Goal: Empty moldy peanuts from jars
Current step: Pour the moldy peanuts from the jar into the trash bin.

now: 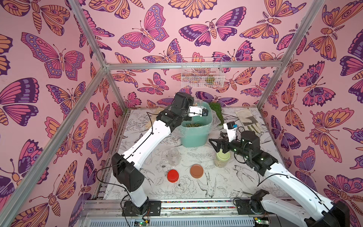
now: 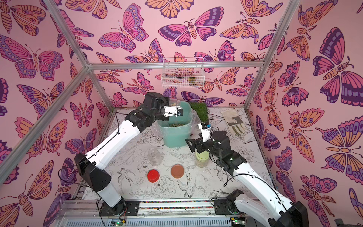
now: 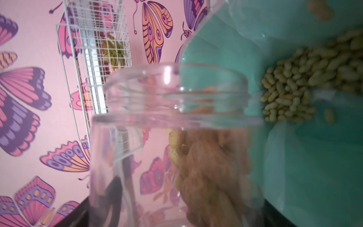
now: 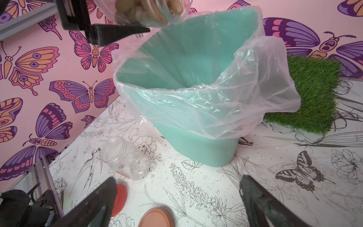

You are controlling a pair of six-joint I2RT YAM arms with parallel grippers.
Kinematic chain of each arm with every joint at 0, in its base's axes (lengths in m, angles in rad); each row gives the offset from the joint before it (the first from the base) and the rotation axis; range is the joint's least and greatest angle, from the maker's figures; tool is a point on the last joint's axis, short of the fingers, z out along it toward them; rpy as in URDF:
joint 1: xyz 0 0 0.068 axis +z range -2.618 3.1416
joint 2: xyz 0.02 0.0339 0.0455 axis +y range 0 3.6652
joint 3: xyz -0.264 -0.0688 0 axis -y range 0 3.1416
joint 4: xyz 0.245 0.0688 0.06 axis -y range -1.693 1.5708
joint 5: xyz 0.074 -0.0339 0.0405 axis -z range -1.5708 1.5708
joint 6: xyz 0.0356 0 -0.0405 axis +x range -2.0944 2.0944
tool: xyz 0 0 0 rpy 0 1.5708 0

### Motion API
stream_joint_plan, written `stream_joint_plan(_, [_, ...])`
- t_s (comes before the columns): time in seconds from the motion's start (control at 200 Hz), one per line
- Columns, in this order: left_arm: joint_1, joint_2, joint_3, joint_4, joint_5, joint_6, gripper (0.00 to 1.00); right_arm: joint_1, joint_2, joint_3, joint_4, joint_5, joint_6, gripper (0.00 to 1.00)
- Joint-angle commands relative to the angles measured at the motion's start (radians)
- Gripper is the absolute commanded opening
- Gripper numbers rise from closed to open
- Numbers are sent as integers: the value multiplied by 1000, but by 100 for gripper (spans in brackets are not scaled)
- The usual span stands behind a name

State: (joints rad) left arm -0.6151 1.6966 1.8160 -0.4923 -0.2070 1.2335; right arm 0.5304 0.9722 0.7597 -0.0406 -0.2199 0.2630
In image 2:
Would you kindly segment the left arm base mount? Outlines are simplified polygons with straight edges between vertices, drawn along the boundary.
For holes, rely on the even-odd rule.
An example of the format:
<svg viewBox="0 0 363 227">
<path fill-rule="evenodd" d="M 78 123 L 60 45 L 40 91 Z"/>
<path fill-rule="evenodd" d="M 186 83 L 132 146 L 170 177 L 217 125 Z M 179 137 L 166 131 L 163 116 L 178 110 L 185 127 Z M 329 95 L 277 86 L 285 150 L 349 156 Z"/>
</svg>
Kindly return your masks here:
<svg viewBox="0 0 363 227">
<path fill-rule="evenodd" d="M 101 217 L 119 217 L 119 216 L 137 216 L 140 201 L 123 201 L 121 200 L 115 207 L 110 207 L 106 202 L 102 203 L 100 209 Z"/>
</svg>

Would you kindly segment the red jar lid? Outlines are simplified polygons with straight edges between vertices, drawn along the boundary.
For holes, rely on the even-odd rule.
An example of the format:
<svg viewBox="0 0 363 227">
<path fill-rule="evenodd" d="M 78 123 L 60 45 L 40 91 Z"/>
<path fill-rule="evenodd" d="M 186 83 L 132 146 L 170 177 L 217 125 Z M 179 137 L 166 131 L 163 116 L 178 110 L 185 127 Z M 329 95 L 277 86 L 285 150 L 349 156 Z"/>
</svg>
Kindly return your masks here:
<svg viewBox="0 0 363 227">
<path fill-rule="evenodd" d="M 159 178 L 160 178 L 160 173 L 155 169 L 150 170 L 147 174 L 147 179 L 151 183 L 157 182 Z"/>
</svg>

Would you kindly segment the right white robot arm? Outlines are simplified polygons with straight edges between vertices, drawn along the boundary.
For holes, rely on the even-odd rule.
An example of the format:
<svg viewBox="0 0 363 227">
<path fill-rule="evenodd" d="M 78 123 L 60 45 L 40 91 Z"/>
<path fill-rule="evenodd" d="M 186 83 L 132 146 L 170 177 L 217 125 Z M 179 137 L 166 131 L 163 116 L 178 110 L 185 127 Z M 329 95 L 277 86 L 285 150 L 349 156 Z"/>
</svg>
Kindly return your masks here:
<svg viewBox="0 0 363 227">
<path fill-rule="evenodd" d="M 292 202 L 262 179 L 247 160 L 230 145 L 225 131 L 215 131 L 198 139 L 186 139 L 192 153 L 206 151 L 231 179 L 241 182 L 256 197 L 246 196 L 241 190 L 228 195 L 226 203 L 232 212 L 245 213 L 265 227 L 308 227 L 308 212 L 301 202 Z"/>
</svg>

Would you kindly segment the brown-lid peanut jar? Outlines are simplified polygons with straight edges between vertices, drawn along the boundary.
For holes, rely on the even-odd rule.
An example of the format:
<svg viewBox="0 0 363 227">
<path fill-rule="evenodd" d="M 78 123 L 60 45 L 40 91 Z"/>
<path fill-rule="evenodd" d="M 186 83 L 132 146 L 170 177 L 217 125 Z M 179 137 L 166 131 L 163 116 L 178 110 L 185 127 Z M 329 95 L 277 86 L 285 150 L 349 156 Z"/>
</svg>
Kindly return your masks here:
<svg viewBox="0 0 363 227">
<path fill-rule="evenodd" d="M 168 106 L 169 107 L 181 107 L 181 101 L 178 99 L 170 98 Z"/>
</svg>

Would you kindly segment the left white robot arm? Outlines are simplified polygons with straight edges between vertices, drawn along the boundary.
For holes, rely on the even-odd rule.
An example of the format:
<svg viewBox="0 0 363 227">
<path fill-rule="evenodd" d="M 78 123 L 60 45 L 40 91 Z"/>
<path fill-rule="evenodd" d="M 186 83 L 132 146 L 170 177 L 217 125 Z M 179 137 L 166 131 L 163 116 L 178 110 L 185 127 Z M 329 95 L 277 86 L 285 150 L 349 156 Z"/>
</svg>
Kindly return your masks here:
<svg viewBox="0 0 363 227">
<path fill-rule="evenodd" d="M 116 213 L 124 207 L 123 197 L 111 183 L 105 168 L 113 157 L 155 121 L 168 121 L 171 116 L 182 116 L 183 109 L 169 97 L 148 92 L 143 103 L 127 114 L 118 128 L 98 146 L 86 154 L 77 154 L 75 163 L 81 178 Z"/>
</svg>

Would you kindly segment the brown jar lid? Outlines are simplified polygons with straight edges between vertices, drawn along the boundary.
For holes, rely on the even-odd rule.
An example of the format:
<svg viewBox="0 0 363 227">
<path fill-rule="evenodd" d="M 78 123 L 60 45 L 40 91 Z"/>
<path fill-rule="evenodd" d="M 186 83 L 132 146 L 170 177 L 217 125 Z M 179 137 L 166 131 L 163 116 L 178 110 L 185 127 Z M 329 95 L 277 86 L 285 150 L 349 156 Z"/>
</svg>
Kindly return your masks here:
<svg viewBox="0 0 363 227">
<path fill-rule="evenodd" d="M 180 164 L 175 164 L 171 168 L 171 175 L 175 179 L 179 179 L 179 178 L 183 177 L 184 172 L 185 172 L 184 168 Z"/>
</svg>

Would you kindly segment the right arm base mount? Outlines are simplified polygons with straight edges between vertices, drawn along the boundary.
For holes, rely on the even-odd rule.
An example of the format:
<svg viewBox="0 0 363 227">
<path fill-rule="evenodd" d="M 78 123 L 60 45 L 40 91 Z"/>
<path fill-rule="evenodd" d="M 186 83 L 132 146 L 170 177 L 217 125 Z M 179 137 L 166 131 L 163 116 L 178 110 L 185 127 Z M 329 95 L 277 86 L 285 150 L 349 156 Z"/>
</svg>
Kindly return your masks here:
<svg viewBox="0 0 363 227">
<path fill-rule="evenodd" d="M 226 196 L 224 199 L 212 197 L 209 201 L 216 215 L 240 215 L 243 213 L 235 204 L 238 196 L 245 195 L 243 191 L 236 189 L 231 193 L 222 192 L 222 194 Z"/>
</svg>

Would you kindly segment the clear jar of peanuts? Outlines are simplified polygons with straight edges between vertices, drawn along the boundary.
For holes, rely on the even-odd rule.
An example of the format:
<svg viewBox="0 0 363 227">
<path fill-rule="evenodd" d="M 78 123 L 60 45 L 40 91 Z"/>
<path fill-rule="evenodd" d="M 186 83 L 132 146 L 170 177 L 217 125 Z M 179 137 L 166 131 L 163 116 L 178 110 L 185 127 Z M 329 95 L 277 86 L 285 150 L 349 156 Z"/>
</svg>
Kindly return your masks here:
<svg viewBox="0 0 363 227">
<path fill-rule="evenodd" d="M 148 151 L 148 159 L 153 166 L 158 166 L 162 163 L 161 153 L 156 148 L 151 148 Z"/>
</svg>

